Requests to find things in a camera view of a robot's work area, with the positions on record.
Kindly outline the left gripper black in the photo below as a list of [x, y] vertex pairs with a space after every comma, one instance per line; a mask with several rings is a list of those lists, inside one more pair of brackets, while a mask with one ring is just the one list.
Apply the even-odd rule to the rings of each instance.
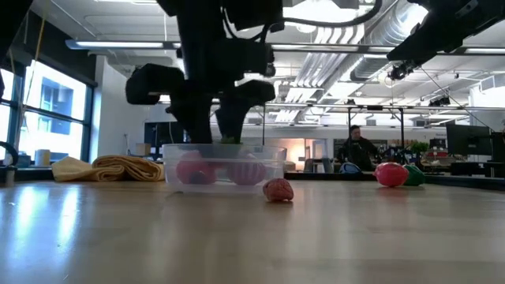
[[274, 51], [270, 44], [250, 39], [181, 41], [185, 75], [179, 68], [148, 63], [135, 69], [125, 84], [126, 101], [132, 105], [155, 105], [170, 97], [169, 113], [189, 134], [194, 144], [210, 144], [209, 114], [212, 97], [219, 99], [215, 112], [221, 136], [240, 137], [246, 114], [252, 107], [275, 99], [273, 84], [250, 80], [234, 87], [246, 73], [270, 75]]

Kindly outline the black ceiling track light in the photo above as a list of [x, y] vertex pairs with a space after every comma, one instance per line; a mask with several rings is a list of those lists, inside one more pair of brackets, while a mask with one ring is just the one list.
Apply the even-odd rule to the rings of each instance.
[[420, 66], [421, 64], [414, 60], [397, 62], [392, 66], [392, 70], [388, 73], [387, 76], [393, 81], [403, 80]]

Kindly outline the pinkish red toy fruit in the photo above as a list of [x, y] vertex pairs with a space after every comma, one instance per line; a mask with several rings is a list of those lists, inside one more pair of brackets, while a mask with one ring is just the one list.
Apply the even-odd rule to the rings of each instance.
[[403, 185], [409, 177], [409, 171], [398, 163], [381, 163], [373, 173], [376, 180], [386, 187]]

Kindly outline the clear plastic tupperware container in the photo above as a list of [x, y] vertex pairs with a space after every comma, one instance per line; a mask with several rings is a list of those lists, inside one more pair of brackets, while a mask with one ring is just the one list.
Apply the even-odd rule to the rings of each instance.
[[[165, 181], [169, 188], [176, 192], [187, 193], [225, 193], [225, 194], [259, 194], [263, 185], [274, 178], [284, 176], [286, 149], [263, 145], [234, 144], [164, 144], [162, 147]], [[176, 166], [181, 157], [189, 151], [198, 151], [204, 160], [214, 168], [217, 180], [211, 185], [187, 185], [181, 183], [176, 175]], [[254, 162], [263, 163], [266, 176], [256, 185], [236, 185], [226, 174], [230, 163]]]

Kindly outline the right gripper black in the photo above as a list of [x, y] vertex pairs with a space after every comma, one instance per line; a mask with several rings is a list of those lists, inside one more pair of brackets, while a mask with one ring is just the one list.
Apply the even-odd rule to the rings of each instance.
[[459, 48], [480, 25], [483, 4], [484, 0], [438, 0], [422, 24], [390, 51], [387, 59], [423, 65], [430, 54]]

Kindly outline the red toy tomato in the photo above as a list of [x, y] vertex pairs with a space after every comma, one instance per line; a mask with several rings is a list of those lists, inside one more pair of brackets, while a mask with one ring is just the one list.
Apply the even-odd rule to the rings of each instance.
[[189, 151], [186, 152], [178, 162], [176, 166], [176, 175], [181, 183], [191, 185], [189, 183], [189, 175], [193, 171], [199, 170], [215, 172], [215, 168], [208, 161], [204, 160], [198, 151]]

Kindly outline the purple striped toy onion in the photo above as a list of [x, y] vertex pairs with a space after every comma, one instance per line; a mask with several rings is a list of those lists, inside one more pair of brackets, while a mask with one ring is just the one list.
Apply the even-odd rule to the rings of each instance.
[[226, 168], [227, 177], [236, 185], [256, 185], [265, 179], [266, 173], [265, 165], [256, 161], [230, 163]]

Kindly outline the black computer monitor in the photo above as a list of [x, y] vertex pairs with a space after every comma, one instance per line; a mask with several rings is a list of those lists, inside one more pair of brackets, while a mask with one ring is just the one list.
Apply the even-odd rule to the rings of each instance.
[[447, 125], [447, 149], [453, 155], [491, 155], [490, 130], [485, 126]]
[[185, 142], [185, 130], [178, 122], [146, 122], [144, 142], [153, 148], [161, 148], [164, 144], [182, 144]]

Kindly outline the white cylindrical cup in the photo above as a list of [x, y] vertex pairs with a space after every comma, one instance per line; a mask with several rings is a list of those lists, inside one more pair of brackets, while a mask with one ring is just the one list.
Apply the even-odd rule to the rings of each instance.
[[47, 167], [51, 165], [51, 151], [48, 149], [38, 149], [35, 151], [34, 165], [37, 167]]

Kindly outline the silver ceiling air duct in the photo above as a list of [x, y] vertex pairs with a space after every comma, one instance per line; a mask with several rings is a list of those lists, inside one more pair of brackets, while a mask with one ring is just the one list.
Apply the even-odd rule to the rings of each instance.
[[[399, 45], [428, 11], [407, 0], [383, 0], [385, 7], [366, 24], [348, 28], [321, 29], [317, 43], [361, 44], [369, 46]], [[337, 82], [359, 84], [370, 80], [389, 61], [376, 54], [309, 53], [294, 80], [296, 87], [329, 89]]]

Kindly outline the pink toy raspberry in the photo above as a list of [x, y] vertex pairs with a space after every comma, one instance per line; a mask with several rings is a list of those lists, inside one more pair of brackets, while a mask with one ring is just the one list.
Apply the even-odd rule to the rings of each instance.
[[285, 178], [274, 178], [265, 183], [263, 193], [270, 202], [291, 201], [294, 198], [293, 188]]

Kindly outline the large glass window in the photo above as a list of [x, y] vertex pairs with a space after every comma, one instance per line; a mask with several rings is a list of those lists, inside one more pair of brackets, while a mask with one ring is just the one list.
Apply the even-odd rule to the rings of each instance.
[[91, 89], [42, 62], [0, 67], [5, 90], [0, 98], [0, 140], [31, 159], [38, 150], [50, 161], [82, 157]]

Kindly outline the green toy bell pepper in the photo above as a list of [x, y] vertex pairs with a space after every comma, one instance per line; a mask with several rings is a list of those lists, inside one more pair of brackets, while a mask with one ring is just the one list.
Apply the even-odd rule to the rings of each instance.
[[405, 165], [409, 175], [404, 186], [419, 186], [425, 183], [425, 174], [415, 165]]

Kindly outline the folded yellow towel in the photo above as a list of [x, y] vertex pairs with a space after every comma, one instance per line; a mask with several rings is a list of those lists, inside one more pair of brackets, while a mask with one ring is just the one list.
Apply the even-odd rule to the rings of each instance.
[[164, 179], [163, 164], [127, 155], [105, 155], [93, 163], [65, 157], [51, 165], [57, 182], [151, 181]]

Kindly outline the person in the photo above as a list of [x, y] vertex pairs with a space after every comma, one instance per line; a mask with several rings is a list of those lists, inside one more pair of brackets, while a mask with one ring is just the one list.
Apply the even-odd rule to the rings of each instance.
[[361, 135], [358, 125], [350, 127], [350, 137], [337, 152], [339, 162], [349, 162], [358, 166], [362, 171], [374, 171], [376, 166], [372, 159], [379, 154], [378, 148]]

